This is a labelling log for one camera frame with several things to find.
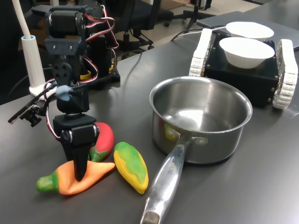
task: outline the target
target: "white bowl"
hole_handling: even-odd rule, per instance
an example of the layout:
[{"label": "white bowl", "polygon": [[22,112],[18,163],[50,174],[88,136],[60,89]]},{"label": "white bowl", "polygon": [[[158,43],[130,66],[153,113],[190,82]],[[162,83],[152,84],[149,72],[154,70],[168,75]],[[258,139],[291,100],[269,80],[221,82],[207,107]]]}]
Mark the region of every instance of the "white bowl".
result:
[{"label": "white bowl", "polygon": [[228,37],[219,42],[230,64],[242,69],[252,69],[265,59],[274,56],[272,47],[254,39]]},{"label": "white bowl", "polygon": [[261,42],[274,35],[272,29],[256,22],[231,22],[226,29],[232,37],[246,37]]}]

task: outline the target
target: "toy pepper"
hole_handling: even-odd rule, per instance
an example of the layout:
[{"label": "toy pepper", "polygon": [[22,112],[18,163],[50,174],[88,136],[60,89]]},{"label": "toy pepper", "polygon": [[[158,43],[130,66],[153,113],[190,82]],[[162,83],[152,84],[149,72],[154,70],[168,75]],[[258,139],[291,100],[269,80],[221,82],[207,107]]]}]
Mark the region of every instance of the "toy pepper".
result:
[{"label": "toy pepper", "polygon": [[51,175],[39,178],[36,188],[41,192],[55,190],[62,195],[74,195],[91,187],[114,167],[115,164],[112,162],[87,161],[86,173],[83,179],[78,182],[75,178],[74,162],[69,161],[58,167]]},{"label": "toy pepper", "polygon": [[149,184],[149,175],[140,153],[126,142],[118,143],[114,148],[114,162],[129,184],[140,194],[144,194]]},{"label": "toy pepper", "polygon": [[103,161],[111,152],[114,143],[114,134],[109,125],[95,122],[98,126],[99,136],[96,145],[90,149],[89,160],[93,162]]}]

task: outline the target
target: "table surface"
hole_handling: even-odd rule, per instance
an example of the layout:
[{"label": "table surface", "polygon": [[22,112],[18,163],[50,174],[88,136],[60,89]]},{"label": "table surface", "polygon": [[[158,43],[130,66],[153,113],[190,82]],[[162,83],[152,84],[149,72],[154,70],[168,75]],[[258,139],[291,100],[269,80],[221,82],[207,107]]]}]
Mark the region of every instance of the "table surface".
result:
[{"label": "table surface", "polygon": [[298,0],[272,0],[245,13],[299,30]]},{"label": "table surface", "polygon": [[[120,141],[143,156],[151,183],[165,155],[151,140],[149,93],[159,82],[188,74],[199,40],[188,35],[118,64],[121,85],[90,92],[89,115],[109,124]],[[26,96],[0,106],[0,223],[138,224],[145,199],[115,169],[87,191],[65,197],[36,191],[39,177],[66,162],[63,149],[45,119],[31,128],[25,120],[7,120],[26,104]],[[254,108],[239,146],[225,163],[185,164],[164,224],[294,224],[299,220],[299,94],[289,109]],[[55,102],[50,117],[59,114]],[[109,155],[106,161],[113,161]]]}]

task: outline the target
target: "saucepan handle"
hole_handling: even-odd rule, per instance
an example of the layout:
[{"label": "saucepan handle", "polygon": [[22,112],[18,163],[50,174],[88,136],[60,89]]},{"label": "saucepan handle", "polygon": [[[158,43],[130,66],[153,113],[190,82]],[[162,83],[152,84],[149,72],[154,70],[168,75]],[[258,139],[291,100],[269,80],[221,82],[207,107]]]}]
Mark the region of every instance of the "saucepan handle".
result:
[{"label": "saucepan handle", "polygon": [[178,187],[190,141],[179,140],[164,160],[149,189],[140,224],[160,224]]}]

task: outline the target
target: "orange toy carrot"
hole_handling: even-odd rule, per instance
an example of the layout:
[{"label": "orange toy carrot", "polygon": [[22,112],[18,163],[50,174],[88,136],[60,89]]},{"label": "orange toy carrot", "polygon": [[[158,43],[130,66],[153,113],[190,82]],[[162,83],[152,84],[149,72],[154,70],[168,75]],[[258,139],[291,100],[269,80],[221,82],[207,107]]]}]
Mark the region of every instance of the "orange toy carrot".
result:
[{"label": "orange toy carrot", "polygon": [[78,182],[75,178],[74,162],[69,161],[58,167],[51,175],[39,178],[36,188],[41,192],[56,190],[62,195],[74,195],[91,187],[114,166],[112,162],[87,161],[85,176]]}]

